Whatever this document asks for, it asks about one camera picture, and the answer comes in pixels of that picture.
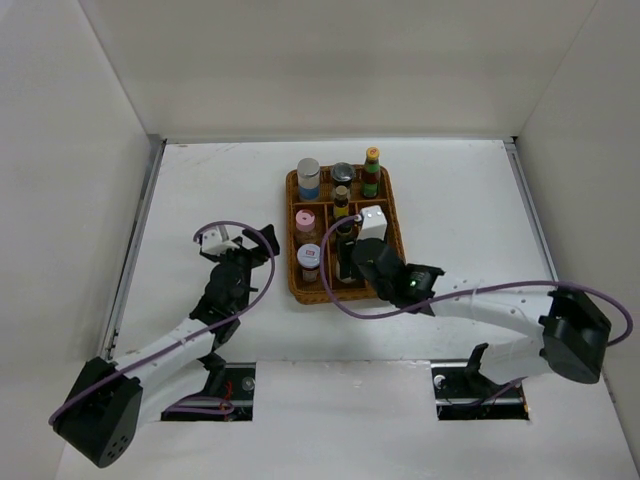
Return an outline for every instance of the white wall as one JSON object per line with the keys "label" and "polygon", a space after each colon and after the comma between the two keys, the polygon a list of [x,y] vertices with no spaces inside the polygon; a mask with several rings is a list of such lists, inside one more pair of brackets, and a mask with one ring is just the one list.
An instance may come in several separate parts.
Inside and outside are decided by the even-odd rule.
{"label": "white wall", "polygon": [[[560,275],[614,294],[640,323],[638,19],[637,0],[599,0],[518,144]],[[638,368],[636,333],[606,358],[636,462]]]}
{"label": "white wall", "polygon": [[148,132],[516,135],[595,0],[81,0]]}
{"label": "white wall", "polygon": [[55,475],[47,417],[95,353],[148,153],[77,0],[0,2],[3,479]]}

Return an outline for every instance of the bottle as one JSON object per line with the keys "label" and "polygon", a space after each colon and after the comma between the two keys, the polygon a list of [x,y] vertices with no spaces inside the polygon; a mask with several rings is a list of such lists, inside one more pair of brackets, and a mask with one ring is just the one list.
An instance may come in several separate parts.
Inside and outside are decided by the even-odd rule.
{"label": "bottle", "polygon": [[336,187],[336,198],[333,200],[333,218],[338,220],[349,216],[349,191],[344,185]]}
{"label": "bottle", "polygon": [[320,196],[320,164],[314,158],[298,162],[298,195],[303,202],[315,202]]}
{"label": "bottle", "polygon": [[311,210],[300,210],[296,213],[296,242],[298,245],[304,245],[305,243],[320,244],[322,236],[319,235],[316,228],[316,216]]}
{"label": "bottle", "polygon": [[353,165],[349,165],[345,162],[336,163],[331,167],[331,183],[333,188],[331,189],[331,200],[336,198],[336,188],[340,185],[347,187],[347,198],[351,200],[351,184],[356,176],[356,169]]}
{"label": "bottle", "polygon": [[367,149],[367,159],[362,169],[362,196],[375,198],[380,190],[380,150],[376,147]]}
{"label": "bottle", "polygon": [[298,249],[296,257],[302,268],[302,281],[315,282],[320,272],[320,247],[307,243]]}

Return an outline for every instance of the jar with pink lid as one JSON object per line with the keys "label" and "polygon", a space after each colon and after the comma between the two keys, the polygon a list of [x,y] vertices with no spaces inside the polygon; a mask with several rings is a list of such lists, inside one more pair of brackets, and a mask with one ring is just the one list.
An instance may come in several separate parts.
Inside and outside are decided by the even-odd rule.
{"label": "jar with pink lid", "polygon": [[316,216],[311,210],[300,210],[296,213],[296,232],[294,234],[298,245],[313,243],[320,245],[322,236],[317,226]]}

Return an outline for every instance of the bottle with yellow cap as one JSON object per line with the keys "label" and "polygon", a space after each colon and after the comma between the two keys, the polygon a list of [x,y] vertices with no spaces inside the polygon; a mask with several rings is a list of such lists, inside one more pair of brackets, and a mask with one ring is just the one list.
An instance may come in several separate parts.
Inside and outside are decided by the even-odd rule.
{"label": "bottle with yellow cap", "polygon": [[367,159],[362,170],[362,196],[375,198],[380,190],[380,150],[376,147],[367,149]]}

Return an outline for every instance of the gray lid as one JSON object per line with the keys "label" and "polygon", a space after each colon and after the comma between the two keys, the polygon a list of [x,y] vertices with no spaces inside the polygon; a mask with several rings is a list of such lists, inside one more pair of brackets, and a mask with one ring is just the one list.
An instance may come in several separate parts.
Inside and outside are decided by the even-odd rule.
{"label": "gray lid", "polygon": [[303,158],[298,162],[298,175],[315,177],[320,171],[320,164],[315,158]]}
{"label": "gray lid", "polygon": [[304,268],[320,266],[320,247],[313,243],[305,243],[298,249],[298,263]]}
{"label": "gray lid", "polygon": [[338,182],[348,182],[356,176],[356,169],[353,165],[345,162],[336,163],[331,168],[331,178]]}

